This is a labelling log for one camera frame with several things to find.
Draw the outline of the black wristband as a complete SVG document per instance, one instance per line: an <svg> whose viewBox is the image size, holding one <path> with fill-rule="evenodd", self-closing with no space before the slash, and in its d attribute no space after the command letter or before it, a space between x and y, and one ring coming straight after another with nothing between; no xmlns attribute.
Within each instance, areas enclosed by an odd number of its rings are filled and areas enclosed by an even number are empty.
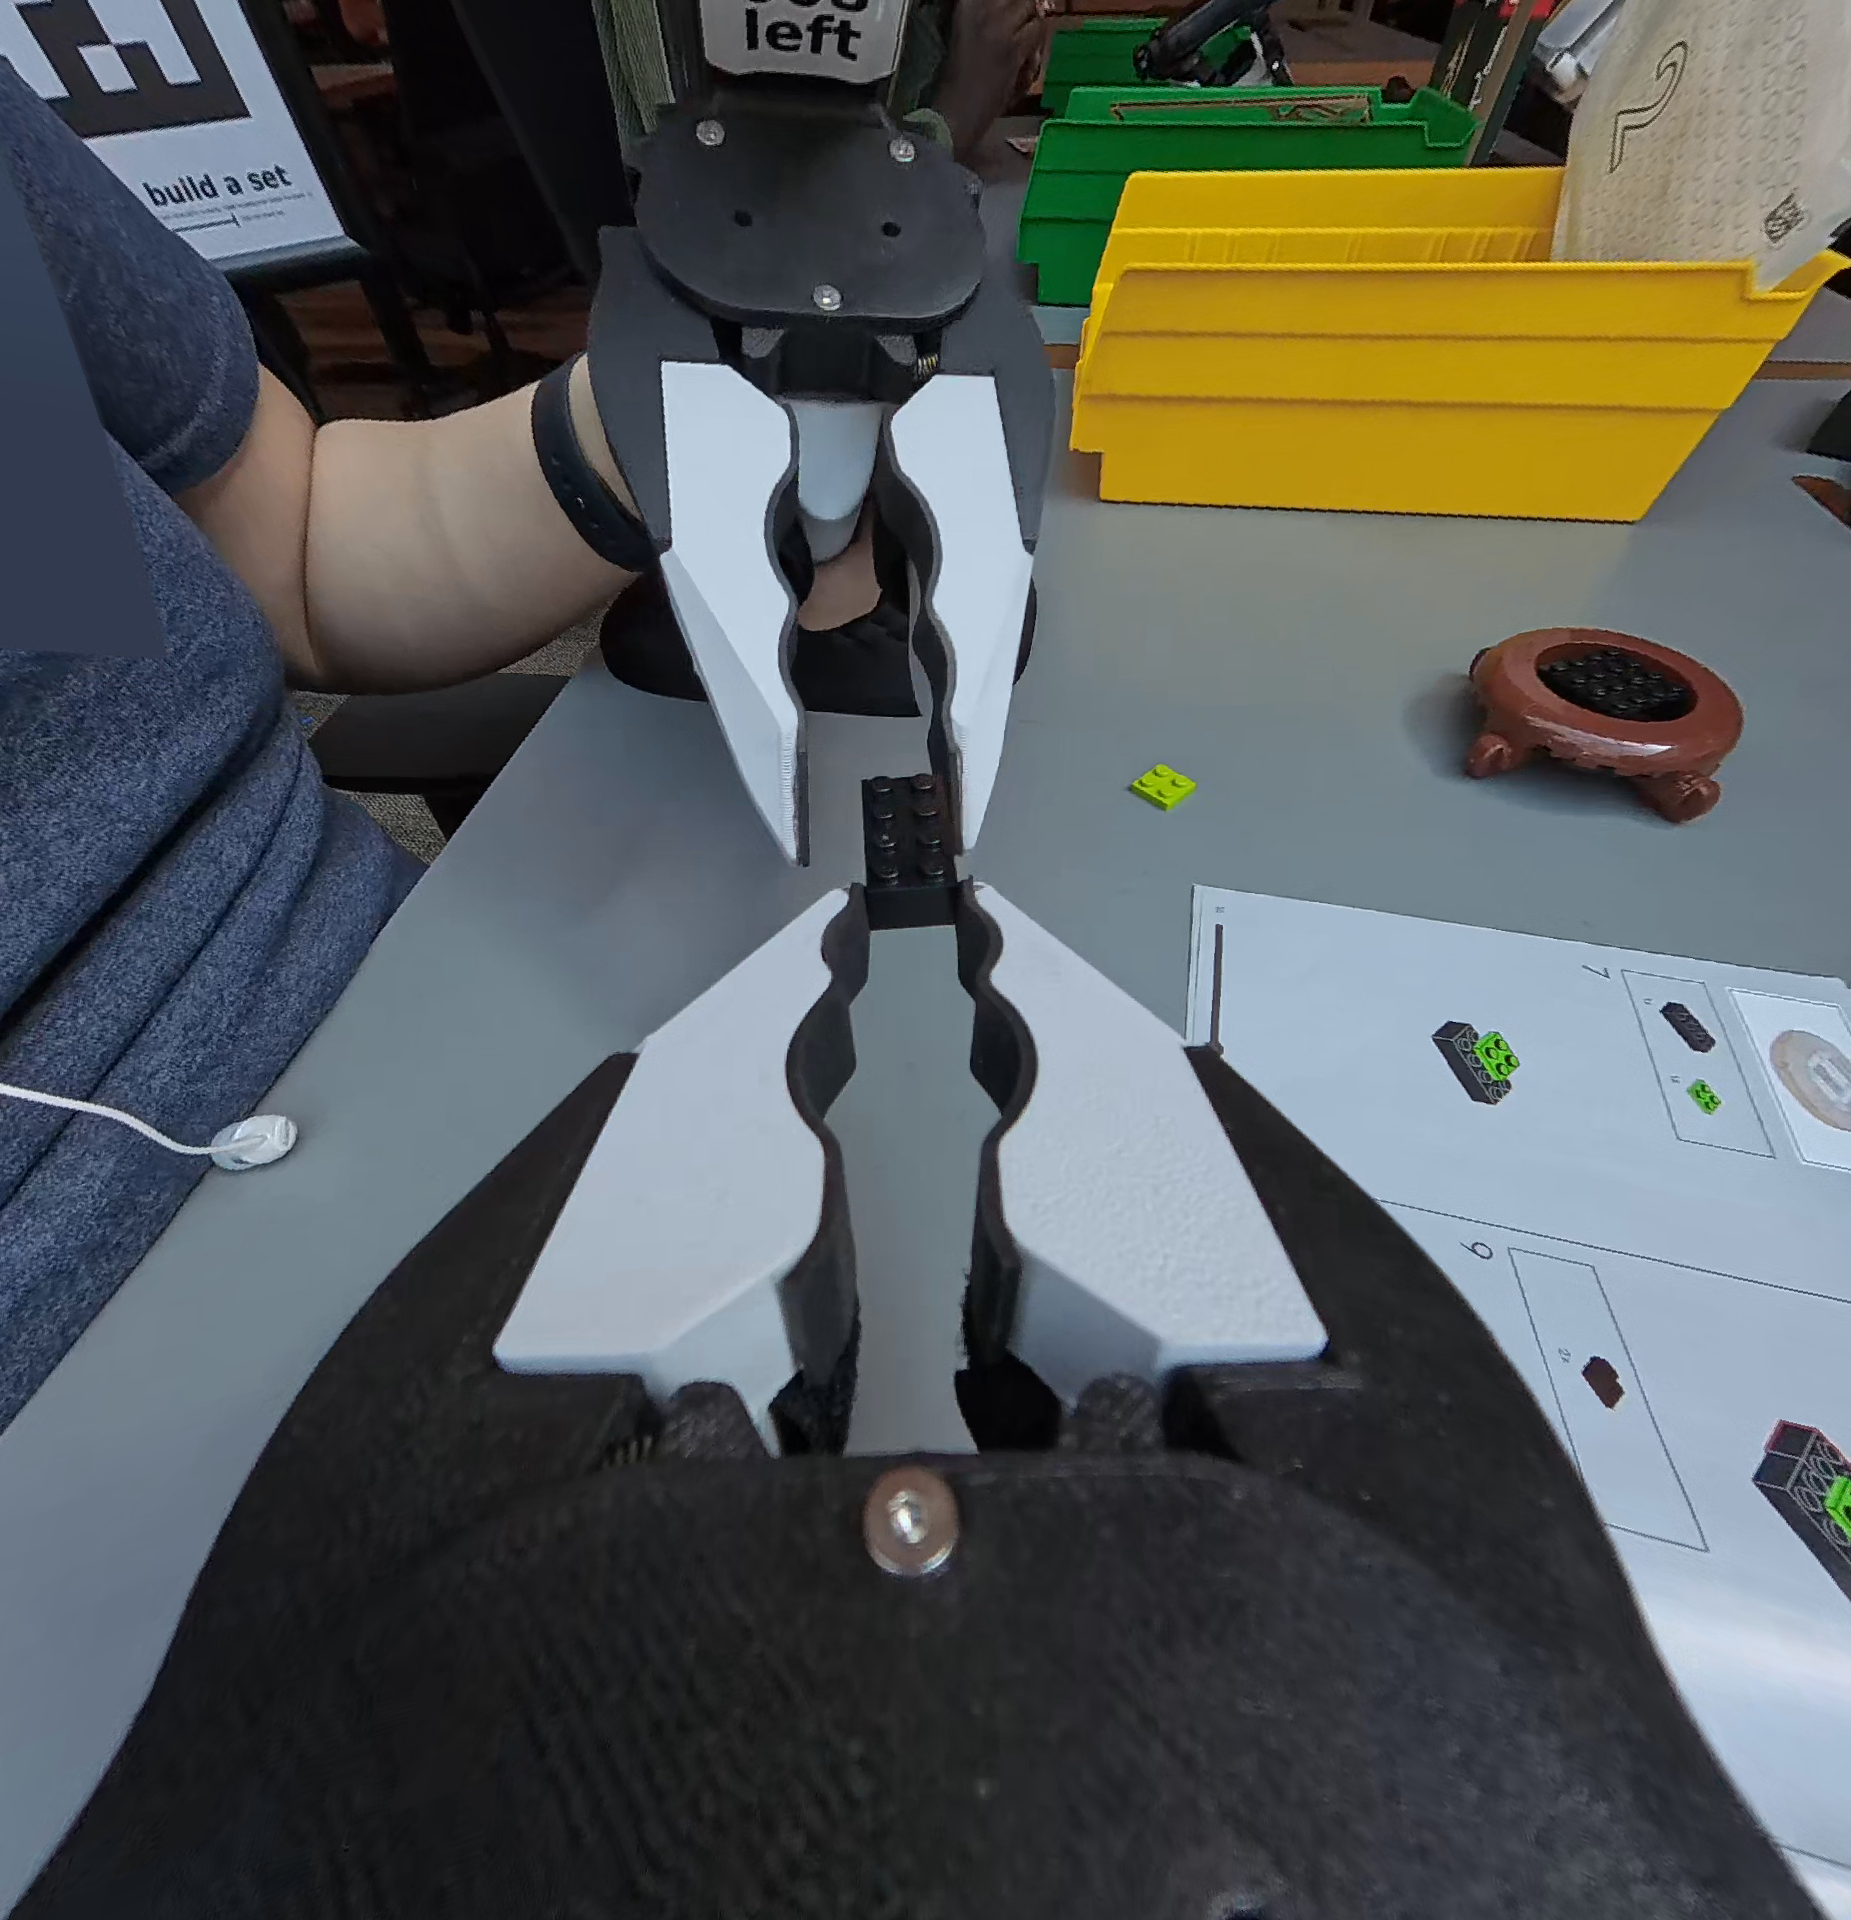
<svg viewBox="0 0 1851 1920"><path fill-rule="evenodd" d="M530 440L555 504L577 538L603 561L646 576L659 566L648 529L602 478L573 417L573 379L588 389L583 355L575 353L537 381L530 396Z"/></svg>

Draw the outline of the dark green box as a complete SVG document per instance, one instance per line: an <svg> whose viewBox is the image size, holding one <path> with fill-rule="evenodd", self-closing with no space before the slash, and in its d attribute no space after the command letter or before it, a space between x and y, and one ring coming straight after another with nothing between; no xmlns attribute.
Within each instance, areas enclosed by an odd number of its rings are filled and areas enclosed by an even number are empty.
<svg viewBox="0 0 1851 1920"><path fill-rule="evenodd" d="M1427 85L1472 117L1465 167L1486 164L1555 2L1458 2Z"/></svg>

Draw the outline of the white printed sign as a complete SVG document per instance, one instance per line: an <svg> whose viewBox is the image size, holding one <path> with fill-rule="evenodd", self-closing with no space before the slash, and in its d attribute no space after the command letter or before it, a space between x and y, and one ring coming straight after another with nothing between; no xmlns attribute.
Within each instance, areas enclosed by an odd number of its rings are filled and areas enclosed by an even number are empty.
<svg viewBox="0 0 1851 1920"><path fill-rule="evenodd" d="M225 273L358 256L239 4L0 2L0 56Z"/></svg>

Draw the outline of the black toy brick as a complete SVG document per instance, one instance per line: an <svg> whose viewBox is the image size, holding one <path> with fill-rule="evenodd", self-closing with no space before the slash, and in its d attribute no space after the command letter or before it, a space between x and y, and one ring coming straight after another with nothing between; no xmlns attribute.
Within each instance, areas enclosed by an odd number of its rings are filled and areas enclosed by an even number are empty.
<svg viewBox="0 0 1851 1920"><path fill-rule="evenodd" d="M960 876L942 780L862 780L862 813L870 931L954 923Z"/></svg>

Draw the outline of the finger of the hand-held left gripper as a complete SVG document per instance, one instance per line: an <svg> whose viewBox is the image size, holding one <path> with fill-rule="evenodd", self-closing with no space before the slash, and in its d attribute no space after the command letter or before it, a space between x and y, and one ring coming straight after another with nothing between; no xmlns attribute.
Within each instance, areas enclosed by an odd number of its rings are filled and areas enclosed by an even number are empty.
<svg viewBox="0 0 1851 1920"><path fill-rule="evenodd" d="M970 852L1007 735L1034 554L1022 541L991 376L938 372L883 425L876 504L912 570L929 763Z"/></svg>
<svg viewBox="0 0 1851 1920"><path fill-rule="evenodd" d="M660 405L672 611L746 795L785 857L807 865L807 723L785 666L792 589L777 548L792 420L723 363L666 362Z"/></svg>

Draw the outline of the white paper bag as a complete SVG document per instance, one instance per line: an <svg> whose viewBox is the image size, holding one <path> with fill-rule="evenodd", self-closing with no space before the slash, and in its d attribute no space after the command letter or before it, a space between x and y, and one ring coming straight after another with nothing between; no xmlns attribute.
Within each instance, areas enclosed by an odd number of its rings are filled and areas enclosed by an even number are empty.
<svg viewBox="0 0 1851 1920"><path fill-rule="evenodd" d="M1569 131L1560 260L1754 266L1761 291L1851 224L1851 2L1633 2Z"/></svg>

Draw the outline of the yellow plastic bin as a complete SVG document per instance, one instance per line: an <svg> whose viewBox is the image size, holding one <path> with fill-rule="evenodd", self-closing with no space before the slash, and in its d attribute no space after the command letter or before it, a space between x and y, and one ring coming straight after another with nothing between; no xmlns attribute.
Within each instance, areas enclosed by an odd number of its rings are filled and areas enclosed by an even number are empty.
<svg viewBox="0 0 1851 1920"><path fill-rule="evenodd" d="M1388 455L1312 442L1180 442L1156 454L1105 451L1099 493L1184 506L1633 523L1677 470L1677 463L1591 447Z"/></svg>
<svg viewBox="0 0 1851 1920"><path fill-rule="evenodd" d="M1722 409L1763 365L1754 339L1139 332L1112 310L1082 353L1082 398L1319 398Z"/></svg>
<svg viewBox="0 0 1851 1920"><path fill-rule="evenodd" d="M1555 257L1560 169L1139 172L1083 339L1583 335L1771 343L1848 260Z"/></svg>
<svg viewBox="0 0 1851 1920"><path fill-rule="evenodd" d="M1619 461L1679 463L1703 440L1736 394L1720 400L1566 404L1286 396L1091 396L1074 384L1070 444L1105 463L1195 461L1223 466L1336 451L1371 461L1455 461L1509 450L1524 438L1546 447L1610 450Z"/></svg>

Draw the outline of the green plastic bin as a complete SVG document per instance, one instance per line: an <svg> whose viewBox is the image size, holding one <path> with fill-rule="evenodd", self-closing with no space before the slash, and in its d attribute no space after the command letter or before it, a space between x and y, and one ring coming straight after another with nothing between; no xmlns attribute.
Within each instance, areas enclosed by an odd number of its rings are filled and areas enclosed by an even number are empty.
<svg viewBox="0 0 1851 1920"><path fill-rule="evenodd" d="M1153 32L1153 16L1067 16L1051 39L1040 107L1061 112L1079 85L1128 85L1132 53ZM1352 13L1275 13L1290 73L1299 85L1382 85L1404 77L1427 84L1438 42L1394 30Z"/></svg>
<svg viewBox="0 0 1851 1920"><path fill-rule="evenodd" d="M1040 301L1083 307L1132 172L1458 164L1472 141L1470 114L1438 118L1432 106L1332 94L1296 107L1236 101L1218 112L1153 114L1139 99L1073 94L1070 112L1040 131L1018 217L1018 260L1034 266Z"/></svg>

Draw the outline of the black tool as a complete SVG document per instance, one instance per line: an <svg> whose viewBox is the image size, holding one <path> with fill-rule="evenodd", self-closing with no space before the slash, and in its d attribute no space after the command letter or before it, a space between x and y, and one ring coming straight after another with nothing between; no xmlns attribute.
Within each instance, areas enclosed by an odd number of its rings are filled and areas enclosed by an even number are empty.
<svg viewBox="0 0 1851 1920"><path fill-rule="evenodd" d="M1132 53L1143 84L1296 85L1273 2L1198 2L1161 21Z"/></svg>

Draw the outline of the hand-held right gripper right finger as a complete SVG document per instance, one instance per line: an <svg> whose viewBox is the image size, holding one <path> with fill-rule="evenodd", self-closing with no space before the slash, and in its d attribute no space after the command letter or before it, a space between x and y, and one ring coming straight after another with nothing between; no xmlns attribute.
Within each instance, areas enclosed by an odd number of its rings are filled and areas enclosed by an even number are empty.
<svg viewBox="0 0 1851 1920"><path fill-rule="evenodd" d="M1059 1401L1093 1379L1314 1360L1327 1331L1176 1032L964 884L981 1151L962 1393L1018 1368Z"/></svg>

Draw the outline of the person in blue shirt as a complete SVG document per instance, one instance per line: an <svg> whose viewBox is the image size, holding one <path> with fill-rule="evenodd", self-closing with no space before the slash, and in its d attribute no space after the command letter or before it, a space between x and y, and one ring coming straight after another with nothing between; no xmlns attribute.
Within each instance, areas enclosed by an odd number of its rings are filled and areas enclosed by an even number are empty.
<svg viewBox="0 0 1851 1920"><path fill-rule="evenodd" d="M206 1139L422 869L323 785L263 613L179 504L257 409L228 282L1 56L0 149L165 633L151 658L0 649L0 1083Z"/></svg>

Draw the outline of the person's left hand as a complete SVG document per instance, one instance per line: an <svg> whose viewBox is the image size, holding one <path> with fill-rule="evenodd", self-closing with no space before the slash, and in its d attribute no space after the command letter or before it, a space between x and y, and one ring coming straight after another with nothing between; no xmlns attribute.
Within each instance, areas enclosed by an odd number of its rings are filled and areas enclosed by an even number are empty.
<svg viewBox="0 0 1851 1920"><path fill-rule="evenodd" d="M797 608L797 626L807 633L832 633L880 601L875 560L876 518L864 509L854 538L832 560L814 565L811 593Z"/></svg>

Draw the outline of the brown round toy base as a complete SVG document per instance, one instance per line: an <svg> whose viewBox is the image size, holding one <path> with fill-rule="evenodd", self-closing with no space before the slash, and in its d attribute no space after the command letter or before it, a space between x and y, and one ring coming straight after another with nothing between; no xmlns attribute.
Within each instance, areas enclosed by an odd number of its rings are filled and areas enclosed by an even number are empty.
<svg viewBox="0 0 1851 1920"><path fill-rule="evenodd" d="M1536 677L1548 653L1633 648L1692 685L1695 707L1677 723L1612 723L1555 698ZM1671 825L1709 810L1720 795L1716 774L1736 746L1744 713L1731 687L1698 658L1643 636L1602 629L1545 629L1480 649L1468 669L1482 706L1482 724L1465 753L1470 778L1509 774L1536 756L1626 780L1633 798Z"/></svg>

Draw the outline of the person's left forearm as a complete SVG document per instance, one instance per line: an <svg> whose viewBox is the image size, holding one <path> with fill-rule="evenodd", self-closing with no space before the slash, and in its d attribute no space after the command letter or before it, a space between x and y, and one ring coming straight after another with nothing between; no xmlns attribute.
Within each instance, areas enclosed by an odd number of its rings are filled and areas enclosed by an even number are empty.
<svg viewBox="0 0 1851 1920"><path fill-rule="evenodd" d="M263 613L292 689L439 689L527 658L632 580L555 503L512 393L329 420L259 372L234 459L175 493Z"/></svg>

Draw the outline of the white instruction booklet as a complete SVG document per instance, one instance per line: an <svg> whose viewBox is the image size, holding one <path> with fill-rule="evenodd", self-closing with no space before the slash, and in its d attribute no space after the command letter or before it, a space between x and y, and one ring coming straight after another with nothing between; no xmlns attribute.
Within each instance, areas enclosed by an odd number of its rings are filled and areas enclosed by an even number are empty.
<svg viewBox="0 0 1851 1920"><path fill-rule="evenodd" d="M1440 1262L1851 1915L1851 987L1195 886L1184 1034Z"/></svg>

